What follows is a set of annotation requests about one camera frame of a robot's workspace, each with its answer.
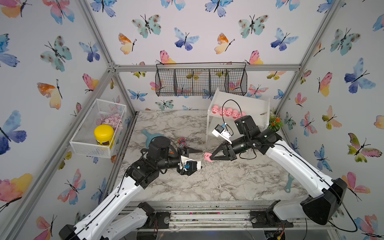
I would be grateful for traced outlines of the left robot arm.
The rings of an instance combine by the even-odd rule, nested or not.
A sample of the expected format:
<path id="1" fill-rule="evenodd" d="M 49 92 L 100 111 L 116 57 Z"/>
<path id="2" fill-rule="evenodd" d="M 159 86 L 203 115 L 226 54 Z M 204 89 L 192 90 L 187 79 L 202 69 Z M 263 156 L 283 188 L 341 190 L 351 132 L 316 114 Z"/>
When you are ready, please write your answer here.
<path id="1" fill-rule="evenodd" d="M 82 221 L 66 225 L 60 232 L 62 240 L 119 240 L 145 225 L 156 223 L 156 211 L 148 203 L 140 203 L 130 214 L 117 216 L 140 192 L 160 174 L 176 169 L 180 175 L 190 176 L 202 168 L 201 161 L 182 155 L 167 137 L 156 137 L 141 157 L 126 170 L 118 186 Z"/>

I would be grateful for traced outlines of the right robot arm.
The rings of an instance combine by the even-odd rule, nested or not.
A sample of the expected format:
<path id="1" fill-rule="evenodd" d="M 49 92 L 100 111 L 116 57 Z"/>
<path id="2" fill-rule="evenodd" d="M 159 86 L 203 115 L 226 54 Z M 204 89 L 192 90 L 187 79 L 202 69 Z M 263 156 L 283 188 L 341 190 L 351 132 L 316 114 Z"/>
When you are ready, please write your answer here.
<path id="1" fill-rule="evenodd" d="M 289 219 L 310 219 L 326 225 L 343 204 L 347 184 L 341 179 L 317 170 L 271 129 L 260 131 L 250 116 L 235 120 L 241 137 L 231 140 L 226 124 L 214 127 L 212 134 L 226 140 L 212 153 L 212 161 L 234 161 L 247 150 L 257 150 L 280 164 L 307 191 L 308 197 L 292 201 L 276 201 L 267 214 L 271 222 Z"/>

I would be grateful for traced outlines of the pink toy car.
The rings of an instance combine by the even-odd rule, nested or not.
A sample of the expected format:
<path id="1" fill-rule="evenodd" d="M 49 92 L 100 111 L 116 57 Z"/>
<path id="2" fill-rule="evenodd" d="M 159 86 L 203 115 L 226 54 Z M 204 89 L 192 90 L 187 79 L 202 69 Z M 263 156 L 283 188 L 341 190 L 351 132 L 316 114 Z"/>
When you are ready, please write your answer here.
<path id="1" fill-rule="evenodd" d="M 180 145 L 184 145 L 184 144 L 185 144 L 185 138 L 184 138 L 184 137 L 180 137 L 180 138 L 178 138 L 178 143 L 179 143 Z"/>

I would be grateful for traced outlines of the teal plastic paddle plate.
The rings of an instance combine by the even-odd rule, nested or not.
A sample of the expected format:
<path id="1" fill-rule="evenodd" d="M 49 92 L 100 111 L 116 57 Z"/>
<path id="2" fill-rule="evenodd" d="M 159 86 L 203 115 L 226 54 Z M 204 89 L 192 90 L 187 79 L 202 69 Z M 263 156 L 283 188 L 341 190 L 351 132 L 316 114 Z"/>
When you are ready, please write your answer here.
<path id="1" fill-rule="evenodd" d="M 146 136 L 146 142 L 145 142 L 145 145 L 146 145 L 146 149 L 149 149 L 149 144 L 157 137 L 163 137 L 164 135 L 162 134 L 150 134 L 146 129 L 142 130 L 142 134 Z"/>

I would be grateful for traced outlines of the white two-tier shelf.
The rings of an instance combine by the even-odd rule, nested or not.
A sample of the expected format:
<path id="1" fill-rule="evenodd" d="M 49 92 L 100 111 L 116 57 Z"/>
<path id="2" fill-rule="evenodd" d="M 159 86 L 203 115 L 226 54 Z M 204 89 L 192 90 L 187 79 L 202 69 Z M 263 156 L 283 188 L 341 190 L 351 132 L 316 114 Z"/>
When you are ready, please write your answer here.
<path id="1" fill-rule="evenodd" d="M 221 92 L 217 89 L 208 108 L 206 140 L 214 136 L 213 131 L 217 125 L 227 124 L 231 134 L 230 140 L 241 136 L 235 121 L 242 116 L 250 116 L 261 131 L 269 126 L 270 99 L 261 100 L 240 95 Z"/>

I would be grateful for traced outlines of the potted plant with flowers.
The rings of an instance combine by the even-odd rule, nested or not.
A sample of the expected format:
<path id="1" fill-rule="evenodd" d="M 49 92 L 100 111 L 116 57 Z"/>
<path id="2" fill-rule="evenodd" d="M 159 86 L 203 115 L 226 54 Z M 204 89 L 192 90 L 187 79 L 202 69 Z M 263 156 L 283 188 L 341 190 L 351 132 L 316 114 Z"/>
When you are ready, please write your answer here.
<path id="1" fill-rule="evenodd" d="M 281 117 L 274 113 L 271 113 L 268 128 L 274 132 L 278 132 L 283 126 L 284 126 L 284 121 L 281 119 Z"/>

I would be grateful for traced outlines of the teal plastic comb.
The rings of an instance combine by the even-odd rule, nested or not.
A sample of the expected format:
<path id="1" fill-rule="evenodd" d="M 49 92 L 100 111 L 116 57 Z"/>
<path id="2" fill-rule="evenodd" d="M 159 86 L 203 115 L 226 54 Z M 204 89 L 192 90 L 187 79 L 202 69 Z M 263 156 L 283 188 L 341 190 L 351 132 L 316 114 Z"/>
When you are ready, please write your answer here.
<path id="1" fill-rule="evenodd" d="M 287 183 L 286 183 L 286 186 L 285 186 L 285 192 L 286 193 L 290 193 L 291 192 L 291 188 L 292 188 L 292 184 L 293 184 L 293 181 L 295 180 L 295 178 L 289 173 L 288 174 L 288 180 L 287 180 Z"/>

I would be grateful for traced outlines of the pink round chips pile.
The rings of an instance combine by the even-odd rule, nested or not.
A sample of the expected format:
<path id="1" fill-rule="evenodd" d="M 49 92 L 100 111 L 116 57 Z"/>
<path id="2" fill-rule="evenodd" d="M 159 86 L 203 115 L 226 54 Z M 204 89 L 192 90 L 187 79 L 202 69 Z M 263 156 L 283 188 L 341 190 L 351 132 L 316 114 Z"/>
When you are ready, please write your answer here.
<path id="1" fill-rule="evenodd" d="M 103 118 L 101 125 L 111 126 L 114 130 L 121 130 L 123 128 L 122 119 L 119 114 L 113 114 Z"/>

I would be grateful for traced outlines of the yellow lidded jar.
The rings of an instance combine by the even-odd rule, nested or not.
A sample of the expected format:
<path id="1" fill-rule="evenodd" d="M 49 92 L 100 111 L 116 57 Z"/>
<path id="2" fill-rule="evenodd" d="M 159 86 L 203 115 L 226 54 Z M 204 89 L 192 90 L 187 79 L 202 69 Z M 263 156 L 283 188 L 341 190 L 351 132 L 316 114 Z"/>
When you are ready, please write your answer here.
<path id="1" fill-rule="evenodd" d="M 114 137 L 114 129 L 108 125 L 99 125 L 94 130 L 94 136 L 96 142 L 100 146 L 108 146 L 111 148 L 113 137 Z"/>

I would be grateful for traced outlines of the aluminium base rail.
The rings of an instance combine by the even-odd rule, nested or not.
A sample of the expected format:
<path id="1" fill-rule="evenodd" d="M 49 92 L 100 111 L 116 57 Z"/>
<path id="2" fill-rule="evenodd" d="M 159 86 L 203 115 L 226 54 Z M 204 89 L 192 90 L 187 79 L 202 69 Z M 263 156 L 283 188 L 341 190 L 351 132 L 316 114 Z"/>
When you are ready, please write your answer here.
<path id="1" fill-rule="evenodd" d="M 287 240 L 338 240 L 330 225 L 321 226 L 311 220 L 289 219 L 267 223 L 265 211 L 273 201 L 149 201 L 157 213 L 166 213 L 168 232 L 240 231 L 250 239 L 259 231 L 284 232 Z"/>

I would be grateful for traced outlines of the white mesh wall basket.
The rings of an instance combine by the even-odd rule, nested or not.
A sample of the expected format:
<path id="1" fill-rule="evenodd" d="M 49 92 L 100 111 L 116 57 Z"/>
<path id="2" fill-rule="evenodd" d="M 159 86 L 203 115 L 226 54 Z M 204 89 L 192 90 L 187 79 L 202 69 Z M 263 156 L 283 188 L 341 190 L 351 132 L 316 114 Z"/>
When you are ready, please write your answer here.
<path id="1" fill-rule="evenodd" d="M 96 99 L 70 140 L 74 153 L 110 158 L 126 112 L 123 104 Z"/>

